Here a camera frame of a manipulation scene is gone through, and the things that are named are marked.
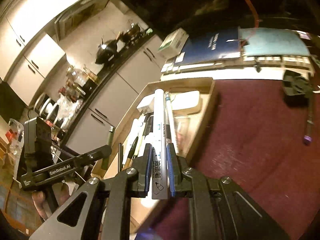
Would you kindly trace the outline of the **yellow black pen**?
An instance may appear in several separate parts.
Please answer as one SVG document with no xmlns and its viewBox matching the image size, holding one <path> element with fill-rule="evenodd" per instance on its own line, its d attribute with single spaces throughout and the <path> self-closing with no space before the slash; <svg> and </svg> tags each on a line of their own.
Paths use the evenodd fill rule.
<svg viewBox="0 0 320 240">
<path fill-rule="evenodd" d="M 139 137 L 135 138 L 135 140 L 134 140 L 134 142 L 133 142 L 133 144 L 132 144 L 132 146 L 131 146 L 131 148 L 129 150 L 129 153 L 128 153 L 128 156 L 127 156 L 127 160 L 126 160 L 126 163 L 125 163 L 124 168 L 123 168 L 124 170 L 129 168 L 129 166 L 130 166 L 131 160 L 132 160 L 133 155 L 134 155 L 135 150 L 136 150 L 138 139 L 139 139 Z"/>
</svg>

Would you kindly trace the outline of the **white paint marker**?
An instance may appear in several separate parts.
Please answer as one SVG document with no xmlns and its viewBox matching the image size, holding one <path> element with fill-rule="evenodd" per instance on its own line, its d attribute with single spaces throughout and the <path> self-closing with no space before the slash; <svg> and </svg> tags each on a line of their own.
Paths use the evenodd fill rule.
<svg viewBox="0 0 320 240">
<path fill-rule="evenodd" d="M 163 200 L 168 198 L 164 91 L 162 89 L 156 89 L 154 95 L 152 199 Z"/>
</svg>

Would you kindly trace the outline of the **thin black stick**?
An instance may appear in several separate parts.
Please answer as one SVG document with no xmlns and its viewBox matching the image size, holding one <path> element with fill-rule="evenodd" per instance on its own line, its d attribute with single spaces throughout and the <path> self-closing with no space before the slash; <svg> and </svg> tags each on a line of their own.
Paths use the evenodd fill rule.
<svg viewBox="0 0 320 240">
<path fill-rule="evenodd" d="M 123 169 L 123 145 L 120 142 L 118 144 L 118 172 Z"/>
</svg>

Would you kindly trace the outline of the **clear ballpoint pen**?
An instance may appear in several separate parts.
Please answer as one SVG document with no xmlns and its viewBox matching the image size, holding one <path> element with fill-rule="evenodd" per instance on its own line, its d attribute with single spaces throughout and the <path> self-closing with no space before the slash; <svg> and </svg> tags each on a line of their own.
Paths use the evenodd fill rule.
<svg viewBox="0 0 320 240">
<path fill-rule="evenodd" d="M 165 92 L 165 105 L 166 105 L 167 113 L 168 113 L 171 141 L 174 145 L 175 152 L 178 153 L 177 137 L 176 137 L 176 131 L 175 131 L 175 122 L 174 122 L 174 116 L 173 116 L 171 98 L 170 98 L 169 92 Z"/>
</svg>

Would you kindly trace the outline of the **thick black marker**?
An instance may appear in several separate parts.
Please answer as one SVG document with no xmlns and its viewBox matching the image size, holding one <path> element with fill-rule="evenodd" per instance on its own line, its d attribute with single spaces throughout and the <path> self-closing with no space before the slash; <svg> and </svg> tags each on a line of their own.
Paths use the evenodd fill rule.
<svg viewBox="0 0 320 240">
<path fill-rule="evenodd" d="M 142 144 L 145 144 L 145 137 L 153 131 L 153 113 L 149 113 L 146 116 L 145 128 L 143 132 Z"/>
</svg>

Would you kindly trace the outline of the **cream cartoon keychain case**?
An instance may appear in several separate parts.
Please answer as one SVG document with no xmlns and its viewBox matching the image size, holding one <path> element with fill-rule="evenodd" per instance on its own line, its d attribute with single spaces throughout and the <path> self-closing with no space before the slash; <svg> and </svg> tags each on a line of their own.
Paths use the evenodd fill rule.
<svg viewBox="0 0 320 240">
<path fill-rule="evenodd" d="M 198 90 L 170 94 L 174 115 L 196 114 L 202 109 L 202 99 Z"/>
</svg>

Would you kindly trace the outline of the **white power adapter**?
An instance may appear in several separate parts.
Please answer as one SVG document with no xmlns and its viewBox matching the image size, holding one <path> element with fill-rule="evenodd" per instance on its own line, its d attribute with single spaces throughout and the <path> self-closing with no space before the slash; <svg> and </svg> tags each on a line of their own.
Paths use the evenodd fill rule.
<svg viewBox="0 0 320 240">
<path fill-rule="evenodd" d="M 154 94 L 145 96 L 137 106 L 137 110 L 143 113 L 151 113 L 154 111 Z"/>
</svg>

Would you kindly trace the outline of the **dark red table cloth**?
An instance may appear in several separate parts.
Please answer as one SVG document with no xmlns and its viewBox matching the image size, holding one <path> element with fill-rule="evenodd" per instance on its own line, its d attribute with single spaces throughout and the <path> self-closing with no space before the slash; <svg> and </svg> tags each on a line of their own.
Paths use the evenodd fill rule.
<svg viewBox="0 0 320 240">
<path fill-rule="evenodd" d="M 236 181 L 292 239 L 319 239 L 319 95 L 312 142 L 304 108 L 283 99 L 280 81 L 219 80 L 217 105 L 191 166 Z"/>
</svg>

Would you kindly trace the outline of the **brown cardboard tray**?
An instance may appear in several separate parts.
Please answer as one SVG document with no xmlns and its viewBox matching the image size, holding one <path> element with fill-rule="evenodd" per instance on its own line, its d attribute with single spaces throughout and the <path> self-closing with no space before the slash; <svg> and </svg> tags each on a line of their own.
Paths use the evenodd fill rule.
<svg viewBox="0 0 320 240">
<path fill-rule="evenodd" d="M 153 138 L 145 145 L 142 157 L 114 178 L 100 181 L 91 178 L 88 183 L 95 190 L 93 200 L 107 199 L 96 215 L 103 217 L 99 229 L 101 239 L 128 239 L 131 199 L 144 198 L 149 192 L 153 199 L 165 200 L 169 195 L 189 197 L 190 224 L 194 239 L 213 239 L 217 233 L 207 178 L 185 165 L 172 143 L 166 142 L 165 93 L 155 90 L 153 111 Z"/>
</svg>

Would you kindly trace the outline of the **white kitchen cabinets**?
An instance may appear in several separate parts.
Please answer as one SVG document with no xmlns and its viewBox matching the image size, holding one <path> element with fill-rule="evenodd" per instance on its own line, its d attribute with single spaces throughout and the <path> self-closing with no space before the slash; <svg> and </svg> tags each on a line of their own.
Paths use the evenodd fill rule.
<svg viewBox="0 0 320 240">
<path fill-rule="evenodd" d="M 157 50 L 162 40 L 153 35 L 129 57 L 106 73 L 66 133 L 62 147 L 78 154 L 106 143 L 110 127 L 116 127 L 143 88 L 160 80 L 165 60 Z"/>
</svg>

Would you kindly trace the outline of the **black small fan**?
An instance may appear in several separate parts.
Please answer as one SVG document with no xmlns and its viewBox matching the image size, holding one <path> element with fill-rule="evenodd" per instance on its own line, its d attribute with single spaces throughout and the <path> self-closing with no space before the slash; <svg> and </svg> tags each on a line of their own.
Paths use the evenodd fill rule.
<svg viewBox="0 0 320 240">
<path fill-rule="evenodd" d="M 313 93 L 310 81 L 291 70 L 284 72 L 282 88 L 287 96 L 304 96 L 307 98 Z"/>
</svg>

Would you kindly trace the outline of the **beige keyboard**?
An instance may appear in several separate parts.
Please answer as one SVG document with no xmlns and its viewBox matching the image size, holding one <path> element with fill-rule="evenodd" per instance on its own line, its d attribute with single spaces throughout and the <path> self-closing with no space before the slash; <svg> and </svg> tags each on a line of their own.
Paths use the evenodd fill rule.
<svg viewBox="0 0 320 240">
<path fill-rule="evenodd" d="M 211 77 L 213 80 L 281 80 L 285 71 L 297 72 L 308 79 L 315 68 L 307 56 L 240 56 L 208 63 L 166 63 L 161 81 Z"/>
</svg>

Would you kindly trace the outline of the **white green box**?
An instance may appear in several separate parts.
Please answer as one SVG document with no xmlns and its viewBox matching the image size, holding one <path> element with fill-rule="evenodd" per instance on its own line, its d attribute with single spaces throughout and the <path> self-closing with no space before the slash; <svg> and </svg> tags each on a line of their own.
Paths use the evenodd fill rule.
<svg viewBox="0 0 320 240">
<path fill-rule="evenodd" d="M 185 45 L 189 35 L 182 28 L 170 33 L 158 48 L 158 52 L 166 59 L 177 56 Z"/>
</svg>

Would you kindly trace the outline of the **dark blue book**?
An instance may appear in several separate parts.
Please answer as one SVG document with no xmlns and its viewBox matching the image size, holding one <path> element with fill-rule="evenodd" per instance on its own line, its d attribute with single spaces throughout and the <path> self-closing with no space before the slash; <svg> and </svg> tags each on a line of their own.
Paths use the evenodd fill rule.
<svg viewBox="0 0 320 240">
<path fill-rule="evenodd" d="M 236 59 L 240 57 L 240 38 L 237 28 L 214 31 L 187 39 L 174 66 Z"/>
</svg>

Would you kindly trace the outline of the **light blue folder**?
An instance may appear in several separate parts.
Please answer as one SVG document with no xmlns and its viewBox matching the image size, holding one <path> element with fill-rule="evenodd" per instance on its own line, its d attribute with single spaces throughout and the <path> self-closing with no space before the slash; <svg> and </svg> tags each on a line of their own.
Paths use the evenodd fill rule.
<svg viewBox="0 0 320 240">
<path fill-rule="evenodd" d="M 309 56 L 310 52 L 300 36 L 292 30 L 248 28 L 239 30 L 246 56 Z"/>
</svg>

